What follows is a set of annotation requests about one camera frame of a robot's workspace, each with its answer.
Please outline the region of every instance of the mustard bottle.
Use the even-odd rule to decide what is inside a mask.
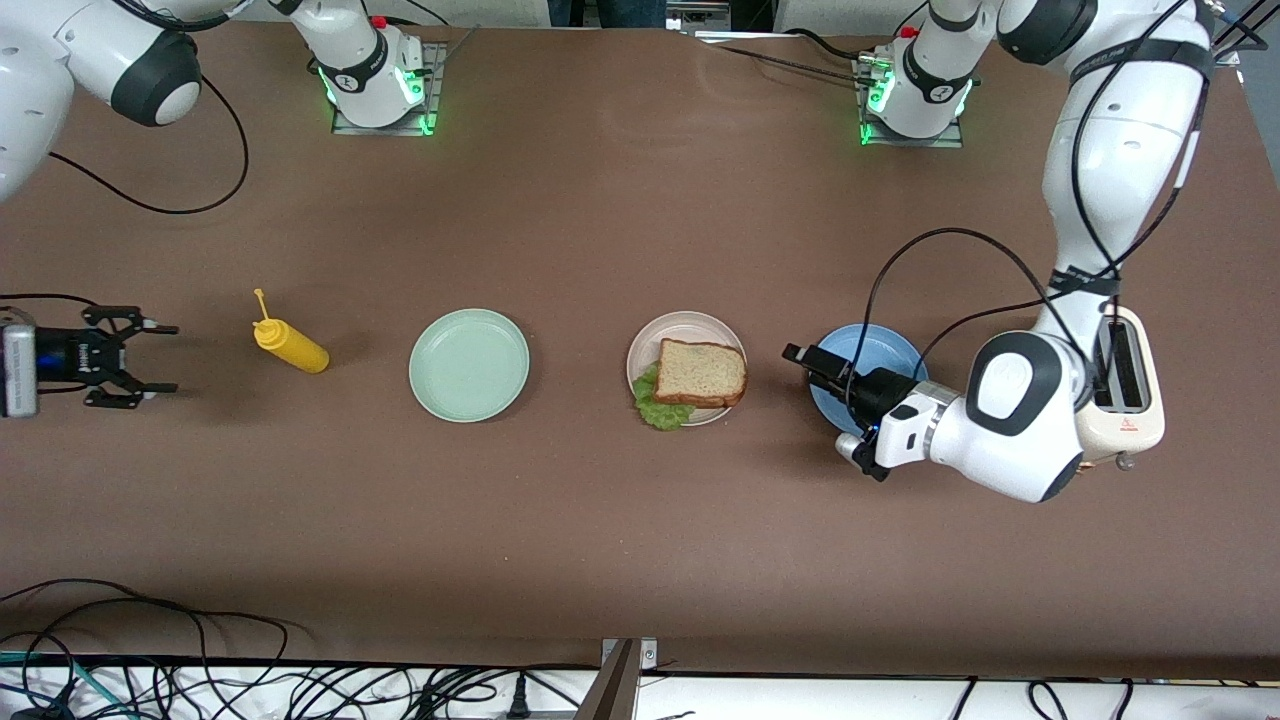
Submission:
[[[253,340],[259,347],[305,373],[320,373],[329,366],[329,352],[325,348],[284,320],[269,316],[261,288],[255,290],[253,295],[262,309],[262,319],[253,323]]]

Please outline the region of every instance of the light green plate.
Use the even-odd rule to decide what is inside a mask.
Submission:
[[[479,423],[507,409],[529,379],[529,343],[493,310],[457,310],[413,345],[408,384],[422,407],[451,423]]]

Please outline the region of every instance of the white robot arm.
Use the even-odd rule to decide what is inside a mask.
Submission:
[[[51,149],[73,83],[143,126],[186,115],[200,97],[201,74],[182,28],[214,27],[251,1],[0,1],[0,202]],[[302,33],[330,99],[352,123],[387,126],[422,101],[421,88],[406,82],[421,67],[421,44],[394,27],[375,28],[360,0],[269,1]]]
[[[947,128],[993,36],[1019,60],[1070,76],[1043,184],[1059,252],[1034,328],[987,342],[965,395],[888,370],[850,378],[844,359],[788,346],[785,357],[810,382],[841,397],[849,389],[868,428],[865,439],[841,436],[841,455],[878,479],[932,460],[1027,502],[1070,480],[1084,460],[1075,414],[1093,398],[1093,348],[1119,292],[1114,270],[1179,151],[1190,140],[1189,159],[1194,146],[1213,64],[1207,20],[1199,0],[933,0],[918,36],[877,49],[888,72],[869,110],[911,140]]]

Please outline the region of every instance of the mounting plate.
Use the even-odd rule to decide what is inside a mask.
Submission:
[[[605,638],[600,648],[600,666],[609,660],[609,653],[613,652],[613,646],[618,643],[618,638]],[[658,666],[658,638],[640,638],[640,669],[653,670]]]

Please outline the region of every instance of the blue plate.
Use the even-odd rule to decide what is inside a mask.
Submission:
[[[845,325],[822,338],[818,347],[849,360],[858,348],[858,336],[861,331],[861,323]],[[867,328],[867,341],[863,342],[863,354],[858,356],[855,370],[867,374],[876,368],[888,368],[895,373],[910,377],[919,359],[920,352],[905,337],[883,325],[870,325]],[[929,369],[920,365],[920,374],[916,379],[929,379]],[[813,386],[809,386],[809,392],[813,393],[813,401],[818,404],[818,410],[822,410],[827,421],[846,433],[861,437],[863,430],[854,424],[854,419],[849,416],[849,410],[840,398]]]

